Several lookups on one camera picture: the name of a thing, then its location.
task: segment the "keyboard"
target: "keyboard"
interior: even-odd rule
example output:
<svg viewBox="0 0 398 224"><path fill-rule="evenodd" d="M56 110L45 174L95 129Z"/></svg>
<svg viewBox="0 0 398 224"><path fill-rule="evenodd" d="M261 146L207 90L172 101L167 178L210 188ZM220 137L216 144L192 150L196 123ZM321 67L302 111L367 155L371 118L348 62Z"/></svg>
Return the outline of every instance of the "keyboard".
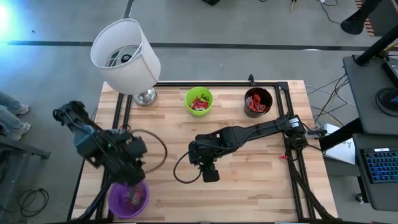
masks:
<svg viewBox="0 0 398 224"><path fill-rule="evenodd" d="M361 150L372 183L398 182L398 151Z"/></svg>

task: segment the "jeans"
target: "jeans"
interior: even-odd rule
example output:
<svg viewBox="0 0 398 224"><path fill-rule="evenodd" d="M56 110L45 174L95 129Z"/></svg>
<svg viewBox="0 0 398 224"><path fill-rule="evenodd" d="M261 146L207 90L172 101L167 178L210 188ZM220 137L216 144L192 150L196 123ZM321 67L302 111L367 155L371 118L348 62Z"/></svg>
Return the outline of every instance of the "jeans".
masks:
<svg viewBox="0 0 398 224"><path fill-rule="evenodd" d="M20 108L20 102L0 91L0 124L6 129L5 133L23 127L24 123L15 116Z"/></svg>

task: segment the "wooden table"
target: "wooden table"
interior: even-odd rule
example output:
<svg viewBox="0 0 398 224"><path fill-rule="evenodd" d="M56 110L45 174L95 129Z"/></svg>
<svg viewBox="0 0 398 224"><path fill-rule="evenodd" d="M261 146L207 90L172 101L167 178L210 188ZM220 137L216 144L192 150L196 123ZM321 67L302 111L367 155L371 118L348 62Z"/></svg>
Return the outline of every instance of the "wooden table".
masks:
<svg viewBox="0 0 398 224"><path fill-rule="evenodd" d="M313 127L312 112L304 82L288 81L294 111L309 127ZM131 106L129 124L132 129L146 129L166 143L169 156L157 171L147 174L149 185L147 208L129 222L291 222L297 221L292 185L282 134L247 142L233 154L218 159L216 167L220 181L204 183L200 178L192 184L177 182L172 174L177 159L188 150L188 143L197 134L207 134L225 126L250 126L279 117L274 103L270 112L260 118L248 118L243 111L243 95L249 87L209 87L214 95L211 112L204 118L194 118L185 108L184 96L189 87L157 87L158 99L150 107ZM275 97L273 88L269 88ZM111 128L118 93L104 84L95 122L104 129ZM287 111L284 97L284 111ZM121 110L120 122L124 116ZM141 135L148 148L144 169L156 166L164 151L153 137ZM309 139L318 146L318 141ZM303 151L310 188L321 204L337 217L328 176L320 151ZM177 175L189 180L198 174L197 167L184 158ZM98 193L103 169L85 163L73 208L72 218L82 214ZM300 189L305 217L308 212Z"/></svg>

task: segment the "purple bowl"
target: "purple bowl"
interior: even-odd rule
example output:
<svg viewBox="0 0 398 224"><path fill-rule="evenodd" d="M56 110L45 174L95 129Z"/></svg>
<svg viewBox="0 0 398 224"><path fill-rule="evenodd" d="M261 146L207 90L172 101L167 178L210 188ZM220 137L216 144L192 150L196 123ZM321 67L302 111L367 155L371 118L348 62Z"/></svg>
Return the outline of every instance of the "purple bowl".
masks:
<svg viewBox="0 0 398 224"><path fill-rule="evenodd" d="M122 184L113 184L108 196L109 209L121 219L132 219L140 214L148 204L149 190L148 185L144 181L139 183L140 187L145 190L145 200L139 210L133 210L127 205L125 195L129 193L129 187Z"/></svg>

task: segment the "green bowl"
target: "green bowl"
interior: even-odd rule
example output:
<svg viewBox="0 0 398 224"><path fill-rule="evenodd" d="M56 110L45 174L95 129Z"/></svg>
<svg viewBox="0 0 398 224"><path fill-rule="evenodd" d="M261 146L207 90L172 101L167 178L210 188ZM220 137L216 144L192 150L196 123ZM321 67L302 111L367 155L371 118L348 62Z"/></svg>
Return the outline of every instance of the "green bowl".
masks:
<svg viewBox="0 0 398 224"><path fill-rule="evenodd" d="M191 109L191 104L192 102L197 98L204 96L204 98L201 99L201 101L207 101L209 102L209 107L203 111L196 111ZM205 116L208 114L211 110L211 107L213 106L213 95L211 94L211 91L205 87L195 87L190 90L188 90L187 94L185 95L185 107L188 109L188 111L194 115L194 116Z"/></svg>

